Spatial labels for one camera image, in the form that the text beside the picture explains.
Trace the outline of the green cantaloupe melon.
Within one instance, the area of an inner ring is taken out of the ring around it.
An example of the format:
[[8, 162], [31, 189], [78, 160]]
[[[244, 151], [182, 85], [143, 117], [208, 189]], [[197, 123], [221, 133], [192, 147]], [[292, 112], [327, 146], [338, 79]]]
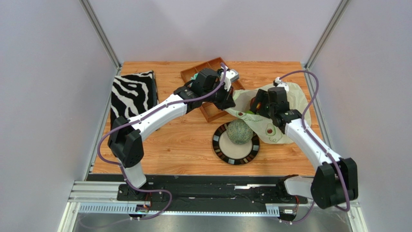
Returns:
[[236, 145], [246, 144], [253, 137], [253, 130], [242, 119], [230, 122], [226, 133], [229, 140]]

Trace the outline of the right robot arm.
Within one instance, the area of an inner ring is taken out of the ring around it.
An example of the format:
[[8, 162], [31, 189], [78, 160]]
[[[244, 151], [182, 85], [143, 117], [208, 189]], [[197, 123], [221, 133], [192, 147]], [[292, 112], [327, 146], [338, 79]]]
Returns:
[[358, 198], [357, 164], [352, 158], [344, 159], [323, 142], [310, 128], [303, 115], [291, 109], [284, 87], [258, 90], [250, 110], [271, 119], [307, 156], [315, 169], [313, 178], [287, 176], [283, 188], [288, 195], [312, 199], [321, 209], [346, 204]]

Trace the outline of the dark red apple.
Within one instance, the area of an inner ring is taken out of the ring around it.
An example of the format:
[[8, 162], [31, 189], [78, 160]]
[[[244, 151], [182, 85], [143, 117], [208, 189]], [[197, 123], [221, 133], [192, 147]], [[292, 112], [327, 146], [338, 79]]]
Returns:
[[261, 107], [262, 99], [258, 97], [254, 97], [250, 101], [250, 111], [254, 114], [257, 113]]

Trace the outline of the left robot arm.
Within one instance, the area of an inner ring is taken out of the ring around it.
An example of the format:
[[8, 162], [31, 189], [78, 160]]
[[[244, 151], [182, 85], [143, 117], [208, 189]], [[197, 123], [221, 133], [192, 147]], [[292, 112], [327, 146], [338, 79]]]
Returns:
[[108, 147], [117, 158], [128, 185], [139, 189], [147, 181], [142, 169], [143, 142], [153, 132], [175, 118], [199, 108], [205, 102], [225, 110], [235, 107], [232, 83], [239, 73], [222, 64], [219, 70], [204, 68], [183, 86], [177, 88], [165, 101], [145, 113], [130, 119], [118, 117], [109, 132]]

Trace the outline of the pale green plastic bag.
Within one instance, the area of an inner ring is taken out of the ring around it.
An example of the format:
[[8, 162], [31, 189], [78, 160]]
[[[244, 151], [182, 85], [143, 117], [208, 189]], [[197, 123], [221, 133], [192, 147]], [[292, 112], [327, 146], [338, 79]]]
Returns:
[[[290, 103], [290, 108], [302, 113], [308, 105], [308, 100], [302, 88], [296, 83], [287, 82], [286, 84], [289, 87], [287, 100]], [[258, 90], [268, 90], [271, 87], [273, 85], [268, 84], [253, 90], [235, 90], [233, 92], [235, 107], [228, 108], [225, 111], [232, 116], [242, 119], [263, 142], [267, 144], [291, 144], [293, 143], [292, 139], [275, 127], [271, 119], [248, 112], [250, 101], [256, 96]]]

